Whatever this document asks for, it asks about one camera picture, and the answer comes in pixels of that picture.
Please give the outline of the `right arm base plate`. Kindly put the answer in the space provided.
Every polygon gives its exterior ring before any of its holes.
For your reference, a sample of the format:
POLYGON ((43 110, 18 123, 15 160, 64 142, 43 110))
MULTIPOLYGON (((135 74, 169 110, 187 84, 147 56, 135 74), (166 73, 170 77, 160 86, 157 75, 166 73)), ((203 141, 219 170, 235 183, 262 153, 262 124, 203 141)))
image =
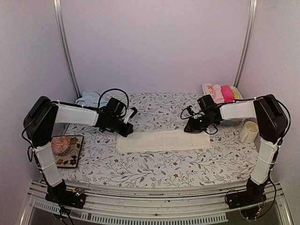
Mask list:
POLYGON ((265 190, 229 190, 225 194, 225 203, 229 209, 236 209, 240 207, 250 206, 257 203, 262 203, 267 200, 265 190))

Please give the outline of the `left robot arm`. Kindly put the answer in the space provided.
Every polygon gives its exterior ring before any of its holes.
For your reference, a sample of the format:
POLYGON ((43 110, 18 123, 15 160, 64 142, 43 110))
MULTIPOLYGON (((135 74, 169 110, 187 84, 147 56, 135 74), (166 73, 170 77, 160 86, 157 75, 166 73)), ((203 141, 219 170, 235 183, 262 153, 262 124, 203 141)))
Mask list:
POLYGON ((133 132, 133 125, 128 120, 136 113, 135 107, 128 108, 115 98, 100 108, 51 101, 46 96, 36 101, 23 121, 23 132, 27 135, 38 168, 54 199, 59 203, 66 203, 70 199, 53 156, 51 142, 55 124, 88 125, 99 128, 101 132, 108 131, 127 137, 133 132))

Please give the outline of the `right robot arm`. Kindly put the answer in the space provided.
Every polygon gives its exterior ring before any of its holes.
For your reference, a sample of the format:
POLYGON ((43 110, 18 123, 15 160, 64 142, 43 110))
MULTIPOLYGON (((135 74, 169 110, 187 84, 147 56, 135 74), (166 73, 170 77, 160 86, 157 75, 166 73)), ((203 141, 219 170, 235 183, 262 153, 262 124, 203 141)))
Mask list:
POLYGON ((186 133, 207 132, 223 120, 256 119, 260 136, 260 148, 254 166, 243 192, 230 191, 225 196, 229 208, 239 208, 266 200, 265 186, 271 181, 270 173, 276 163, 278 150, 291 125, 287 108, 272 94, 251 99, 237 99, 230 103, 216 104, 210 95, 197 100, 200 111, 186 107, 189 116, 184 128, 186 133))

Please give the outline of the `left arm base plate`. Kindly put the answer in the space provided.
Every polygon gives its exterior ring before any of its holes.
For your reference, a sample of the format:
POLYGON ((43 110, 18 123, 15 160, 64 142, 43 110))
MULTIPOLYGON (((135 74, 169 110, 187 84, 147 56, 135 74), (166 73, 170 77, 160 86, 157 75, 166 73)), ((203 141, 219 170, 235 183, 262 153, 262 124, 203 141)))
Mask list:
POLYGON ((76 189, 68 190, 55 190, 47 189, 45 199, 49 202, 57 203, 61 206, 68 206, 77 209, 83 209, 86 200, 86 194, 78 192, 76 189))

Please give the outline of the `cream white towel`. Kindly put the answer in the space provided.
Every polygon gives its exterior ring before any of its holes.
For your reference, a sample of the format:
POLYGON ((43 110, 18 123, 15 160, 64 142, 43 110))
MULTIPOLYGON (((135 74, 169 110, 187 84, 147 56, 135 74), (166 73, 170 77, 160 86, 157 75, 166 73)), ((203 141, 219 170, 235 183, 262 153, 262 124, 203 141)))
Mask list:
POLYGON ((118 152, 180 151, 211 148, 210 135, 183 130, 134 132, 128 137, 118 135, 118 152))

